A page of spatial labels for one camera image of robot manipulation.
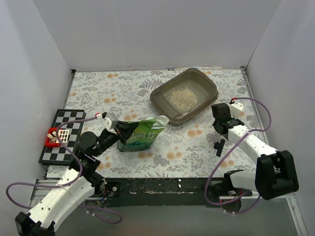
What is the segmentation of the green litter bag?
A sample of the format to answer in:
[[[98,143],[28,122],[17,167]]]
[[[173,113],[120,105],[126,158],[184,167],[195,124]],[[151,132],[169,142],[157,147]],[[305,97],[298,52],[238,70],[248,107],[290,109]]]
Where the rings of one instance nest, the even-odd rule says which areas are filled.
[[[131,133],[129,139],[123,144],[117,142],[117,147],[121,152],[144,151],[151,147],[158,135],[164,130],[169,123],[169,118],[166,116],[157,116],[138,121],[120,121],[125,127],[138,125]]]

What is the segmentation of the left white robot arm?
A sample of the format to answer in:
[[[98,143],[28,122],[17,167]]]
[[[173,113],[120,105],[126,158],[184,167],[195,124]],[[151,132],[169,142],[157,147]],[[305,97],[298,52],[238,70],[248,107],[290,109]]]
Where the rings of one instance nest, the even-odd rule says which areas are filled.
[[[90,196],[101,196],[107,190],[107,182],[97,173],[103,154],[116,142],[123,144],[138,127],[138,122],[112,121],[105,119],[105,128],[97,136],[87,131],[81,134],[77,159],[73,160],[57,184],[50,186],[50,192],[28,212],[15,217],[20,236],[53,236],[60,224]]]

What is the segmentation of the grey litter box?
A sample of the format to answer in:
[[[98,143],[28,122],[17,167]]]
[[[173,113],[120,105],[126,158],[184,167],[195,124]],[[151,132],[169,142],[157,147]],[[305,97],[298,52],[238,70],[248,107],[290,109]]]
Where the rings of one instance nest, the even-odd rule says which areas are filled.
[[[152,91],[150,101],[169,124],[178,126],[193,118],[219,96],[216,84],[203,72],[189,68]]]

